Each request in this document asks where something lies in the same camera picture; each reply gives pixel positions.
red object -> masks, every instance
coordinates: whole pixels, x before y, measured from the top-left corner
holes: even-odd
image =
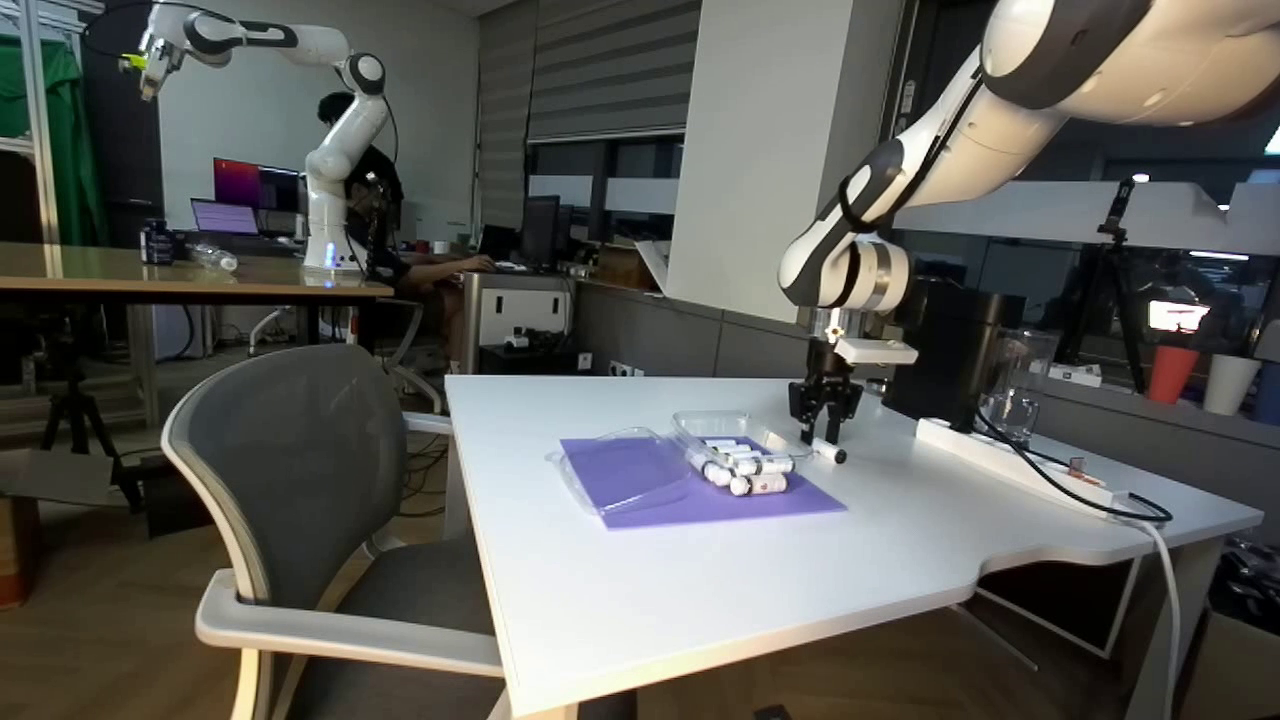
[[[1196,366],[1198,352],[1159,342],[1153,360],[1146,398],[1153,405],[1176,405],[1186,386],[1186,374]]]

desk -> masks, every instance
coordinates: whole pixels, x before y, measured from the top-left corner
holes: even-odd
[[[0,242],[0,294],[25,299],[123,299],[123,304],[371,304],[397,294],[365,274],[308,274],[298,260],[239,257],[239,271],[191,260],[141,263],[137,247]],[[129,312],[131,366],[144,413],[158,424],[152,374],[152,323]]]
[[[448,374],[448,405],[515,717],[571,717],[591,696],[950,609],[997,566],[1153,552],[1128,524],[917,448],[913,420],[874,396],[842,427],[842,468],[801,463],[847,510],[646,531],[599,529],[547,463],[560,437],[671,430],[671,413],[797,427],[783,380]],[[1220,534],[1261,524],[1261,510],[1116,461],[1090,461],[1090,473],[1176,515],[1162,534],[1178,549],[1178,599],[1196,620]],[[1162,643],[1159,623],[1128,717],[1155,717]]]

chair backrest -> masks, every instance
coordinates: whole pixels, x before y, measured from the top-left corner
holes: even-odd
[[[282,348],[201,380],[158,430],[212,510],[244,599],[315,609],[388,524],[405,420],[379,365],[348,342]]]

white table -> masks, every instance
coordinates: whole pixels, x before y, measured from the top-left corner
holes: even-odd
[[[842,468],[801,463],[847,510],[603,531],[547,461],[563,437],[669,430],[671,413],[797,427],[783,380],[448,374],[448,405],[515,717],[571,717],[591,696],[950,609],[997,566],[1153,552],[1128,524],[917,448],[913,420],[874,398],[842,427]],[[1261,510],[1128,463],[1090,473],[1170,509],[1184,614],[1198,614],[1220,534]],[[1128,717],[1159,707],[1162,656],[1159,623]]]

green curtain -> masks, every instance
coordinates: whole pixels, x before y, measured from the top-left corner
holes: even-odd
[[[40,42],[46,87],[50,185],[63,242],[104,242],[104,194],[90,161],[83,68],[66,42]],[[0,136],[26,136],[26,84],[19,40],[0,40]]]

